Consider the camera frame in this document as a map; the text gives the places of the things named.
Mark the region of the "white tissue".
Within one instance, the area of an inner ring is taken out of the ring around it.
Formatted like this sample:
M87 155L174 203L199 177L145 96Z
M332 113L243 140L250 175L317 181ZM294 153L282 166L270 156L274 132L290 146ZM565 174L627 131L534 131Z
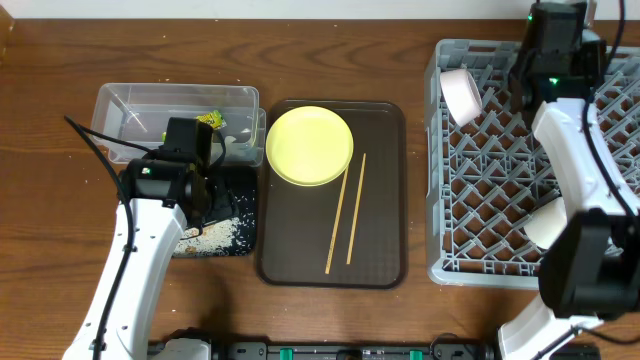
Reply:
M223 136L224 144L235 147L248 147L252 144L252 136L253 132L249 128L243 129L223 129L221 131L221 135Z

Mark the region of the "green snack wrapper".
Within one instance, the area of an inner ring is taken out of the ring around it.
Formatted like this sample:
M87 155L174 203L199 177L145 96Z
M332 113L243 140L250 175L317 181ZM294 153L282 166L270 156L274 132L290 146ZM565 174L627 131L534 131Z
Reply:
M162 142L166 143L167 137L170 137L171 140L179 140L181 143L186 143L188 140L192 140L194 143L197 143L202 140L202 135L208 134L208 131L200 131L201 126L196 125L196 121L206 124L211 128L212 142L217 141L220 144L225 145L220 129L226 126L226 121L218 110L198 115L193 119L185 117L171 117L169 119L167 130L162 133Z

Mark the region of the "pink bowl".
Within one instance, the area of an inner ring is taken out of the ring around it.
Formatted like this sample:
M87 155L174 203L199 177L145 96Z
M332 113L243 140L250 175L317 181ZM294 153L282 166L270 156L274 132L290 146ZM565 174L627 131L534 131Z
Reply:
M442 95L456 124L464 127L482 113L482 100L477 85L466 69L440 74Z

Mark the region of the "wooden chopstick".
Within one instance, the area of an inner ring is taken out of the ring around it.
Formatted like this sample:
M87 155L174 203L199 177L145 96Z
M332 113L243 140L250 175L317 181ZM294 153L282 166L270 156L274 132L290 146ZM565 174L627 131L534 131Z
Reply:
M353 212L352 225L351 225L351 231L350 231L350 237L349 237L349 247L347 252L346 265L350 265L352 263L353 249L354 249L355 237L357 232L359 208L360 208L361 196L362 196L362 187L363 187L364 177L366 172L366 159L367 159L367 154L363 153L361 168L360 168L360 173L358 178L356 199L354 204L354 212Z
M341 189L340 189L338 203L337 203L337 207L336 207L334 224L333 224L333 228L332 228L330 245L329 245L329 250L328 250L328 255L327 255L327 260L326 260L326 266L325 266L325 272L324 272L326 275L329 275L330 274L330 270L331 270L333 254L334 254L334 249L335 249L335 243L336 243L337 234L338 234L338 230L339 230L339 223L340 223L341 212L342 212L344 196L345 196L345 191L346 191L346 185L347 185L347 181L348 181L348 173L349 173L349 167L347 166L345 168L344 172L343 172Z

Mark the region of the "white cup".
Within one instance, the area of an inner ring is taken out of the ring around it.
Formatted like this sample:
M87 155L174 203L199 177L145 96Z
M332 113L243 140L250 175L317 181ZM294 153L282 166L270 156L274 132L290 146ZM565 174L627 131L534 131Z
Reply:
M564 200L558 197L530 214L523 226L531 242L542 249L550 248L567 224Z

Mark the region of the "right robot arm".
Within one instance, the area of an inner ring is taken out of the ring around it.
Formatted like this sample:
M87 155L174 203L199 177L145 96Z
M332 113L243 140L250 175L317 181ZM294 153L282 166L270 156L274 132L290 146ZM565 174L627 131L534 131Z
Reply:
M503 359L547 359L581 332L639 309L639 199L597 124L593 95L606 43L582 28L527 30L509 73L512 105L530 123L561 190L566 223L553 231L539 293L498 331Z

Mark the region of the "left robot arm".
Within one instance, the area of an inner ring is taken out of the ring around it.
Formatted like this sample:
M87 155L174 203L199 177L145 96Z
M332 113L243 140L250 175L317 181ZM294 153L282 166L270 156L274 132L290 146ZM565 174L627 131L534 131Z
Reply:
M134 159L119 177L125 198L113 243L67 359L144 359L169 262L185 232L236 215L226 209L238 171Z

